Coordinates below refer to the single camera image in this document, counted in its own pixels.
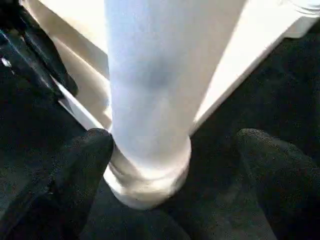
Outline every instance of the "white surface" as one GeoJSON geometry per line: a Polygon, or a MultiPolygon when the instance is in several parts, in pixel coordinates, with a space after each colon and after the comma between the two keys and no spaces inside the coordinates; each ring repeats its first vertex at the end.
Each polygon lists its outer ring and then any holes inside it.
{"type": "Polygon", "coordinates": [[[76,80],[77,100],[109,129],[112,122],[110,82],[59,39],[52,38],[69,74],[76,80]]]}
{"type": "Polygon", "coordinates": [[[51,11],[107,53],[104,0],[40,0],[51,11]]]}
{"type": "Polygon", "coordinates": [[[86,130],[89,129],[103,129],[104,127],[98,122],[87,109],[76,100],[70,92],[68,92],[60,83],[56,82],[60,91],[64,95],[59,103],[64,107],[86,130]]]}

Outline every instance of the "column base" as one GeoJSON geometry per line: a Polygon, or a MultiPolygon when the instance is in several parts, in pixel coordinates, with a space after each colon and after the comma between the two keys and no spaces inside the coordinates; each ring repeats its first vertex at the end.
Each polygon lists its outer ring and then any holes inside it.
{"type": "Polygon", "coordinates": [[[130,161],[115,149],[103,176],[120,202],[133,209],[152,209],[170,198],[185,183],[190,156],[191,142],[188,138],[178,158],[172,159],[171,171],[167,171],[162,177],[147,179],[141,174],[147,169],[132,168],[130,161]]]}

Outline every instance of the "white column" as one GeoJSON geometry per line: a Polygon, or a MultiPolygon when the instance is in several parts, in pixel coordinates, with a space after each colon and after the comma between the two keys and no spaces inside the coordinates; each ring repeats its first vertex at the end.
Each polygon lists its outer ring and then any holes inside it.
{"type": "Polygon", "coordinates": [[[245,0],[108,0],[112,134],[104,177],[130,207],[183,184],[189,131],[245,0]]]}

